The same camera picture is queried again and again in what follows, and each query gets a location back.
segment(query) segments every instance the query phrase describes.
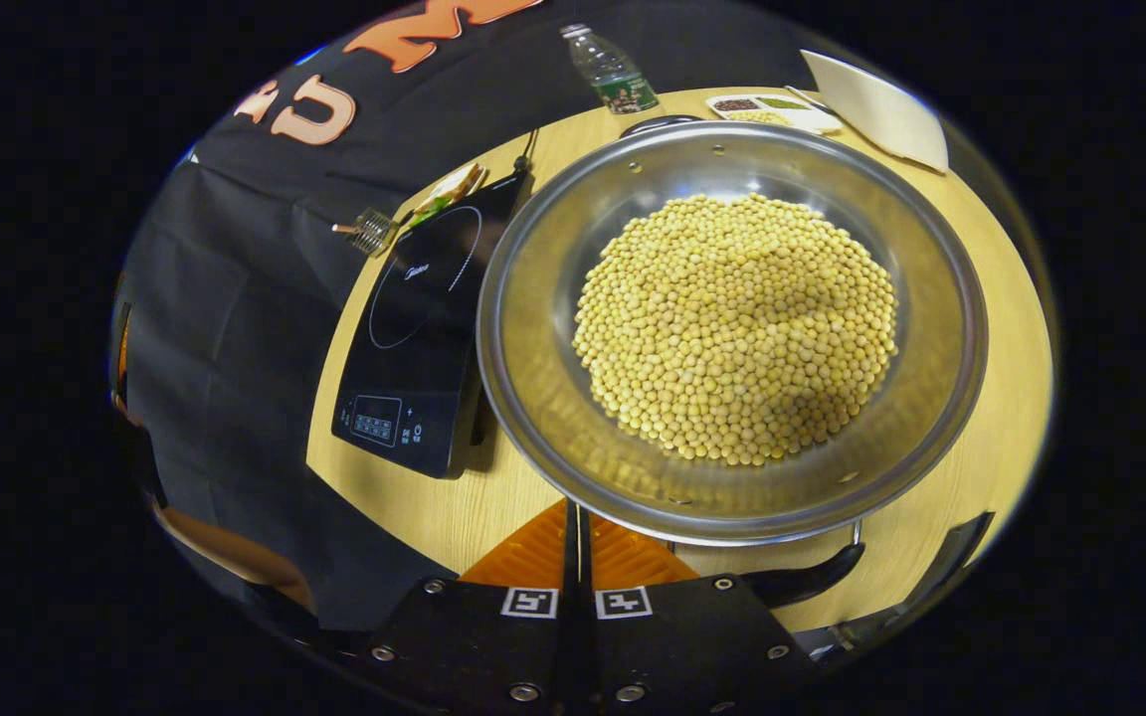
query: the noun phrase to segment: orange letter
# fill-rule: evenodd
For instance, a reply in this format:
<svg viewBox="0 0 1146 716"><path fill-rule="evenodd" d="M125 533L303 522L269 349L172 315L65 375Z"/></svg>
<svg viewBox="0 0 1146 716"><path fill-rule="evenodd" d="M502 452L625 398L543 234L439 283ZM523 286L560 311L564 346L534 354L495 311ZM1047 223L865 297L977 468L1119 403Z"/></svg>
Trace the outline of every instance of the orange letter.
<svg viewBox="0 0 1146 716"><path fill-rule="evenodd" d="M295 113L295 108L282 109L273 119L273 134L291 136L305 144L328 144L351 125L356 115L356 103L345 92L322 85L321 76L312 76L295 92L295 101L314 100L330 108L330 118L321 124L308 121Z"/></svg>
<svg viewBox="0 0 1146 716"><path fill-rule="evenodd" d="M541 3L542 0L426 0L426 11L408 18L387 19L367 29L344 47L344 53L353 49L371 49L392 61L393 72L405 72L431 57L435 53L433 41L409 41L410 37L427 37L434 40L452 40L463 34L458 24L458 13L468 13L468 22L474 26L492 23L497 18L524 8Z"/></svg>
<svg viewBox="0 0 1146 716"><path fill-rule="evenodd" d="M259 87L259 92L256 92L256 94L251 94L245 100L242 100L242 103L237 105L237 110L233 112L233 116L250 115L250 117L253 117L253 121L258 124L264 118L264 112L268 112L268 108L272 108L273 100L276 100L275 79L264 87Z"/></svg>

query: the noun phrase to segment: orange ridged pad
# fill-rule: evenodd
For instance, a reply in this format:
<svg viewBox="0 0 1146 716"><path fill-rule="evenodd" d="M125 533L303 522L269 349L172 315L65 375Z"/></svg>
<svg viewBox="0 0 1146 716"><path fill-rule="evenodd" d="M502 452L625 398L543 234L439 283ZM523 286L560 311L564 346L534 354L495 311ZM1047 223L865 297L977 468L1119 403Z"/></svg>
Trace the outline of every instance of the orange ridged pad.
<svg viewBox="0 0 1146 716"><path fill-rule="evenodd" d="M560 499L489 550L460 581L504 588L560 589L567 501ZM628 589L696 580L697 572L651 536L591 516L591 584Z"/></svg>

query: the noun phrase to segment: plastic water bottle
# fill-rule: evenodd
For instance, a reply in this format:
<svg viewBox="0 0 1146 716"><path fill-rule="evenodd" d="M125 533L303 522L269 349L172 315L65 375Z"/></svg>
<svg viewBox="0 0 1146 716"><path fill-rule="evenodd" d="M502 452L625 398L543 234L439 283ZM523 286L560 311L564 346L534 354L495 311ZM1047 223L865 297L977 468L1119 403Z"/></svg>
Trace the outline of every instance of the plastic water bottle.
<svg viewBox="0 0 1146 716"><path fill-rule="evenodd" d="M649 80L620 47L581 23L560 27L560 34L570 41L573 66L610 112L633 115L634 121L660 113L660 102Z"/></svg>

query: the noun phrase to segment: pan handle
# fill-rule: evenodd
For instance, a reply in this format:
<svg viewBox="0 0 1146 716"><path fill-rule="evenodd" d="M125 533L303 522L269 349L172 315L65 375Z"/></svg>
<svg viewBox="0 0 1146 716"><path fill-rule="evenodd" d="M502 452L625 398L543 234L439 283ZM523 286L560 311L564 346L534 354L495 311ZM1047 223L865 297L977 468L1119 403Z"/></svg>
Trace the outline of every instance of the pan handle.
<svg viewBox="0 0 1146 716"><path fill-rule="evenodd" d="M651 119L645 119L639 124L634 124L627 127L627 132L622 132L619 140L625 140L633 134L639 134L641 132L649 132L651 128L660 128L670 125L682 125L683 123L700 123L704 121L701 117L693 117L692 115L665 115L664 117L654 117Z"/></svg>

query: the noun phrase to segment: white tray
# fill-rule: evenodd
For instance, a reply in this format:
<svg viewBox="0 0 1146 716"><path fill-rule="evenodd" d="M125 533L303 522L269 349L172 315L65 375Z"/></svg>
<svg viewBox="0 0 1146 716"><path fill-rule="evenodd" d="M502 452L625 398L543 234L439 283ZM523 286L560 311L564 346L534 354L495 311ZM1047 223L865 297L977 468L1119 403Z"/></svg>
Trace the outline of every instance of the white tray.
<svg viewBox="0 0 1146 716"><path fill-rule="evenodd" d="M715 108L715 104L731 100L749 101L754 103L755 109ZM764 103L763 100L790 102L791 104L799 104L801 109L772 108L772 105ZM753 110L758 110L758 112L770 112L776 115L776 117L786 119L786 126L799 128L799 131L802 132L810 132L810 134L829 134L830 132L838 132L842 127L842 123L837 117L831 117L831 115L826 115L819 109L809 108L804 101L790 94L723 94L720 96L711 96L709 100L705 101L705 105L715 115L719 115L719 117L723 117L724 119L747 119L747 121L761 121L761 119L738 117L738 112L752 112Z"/></svg>

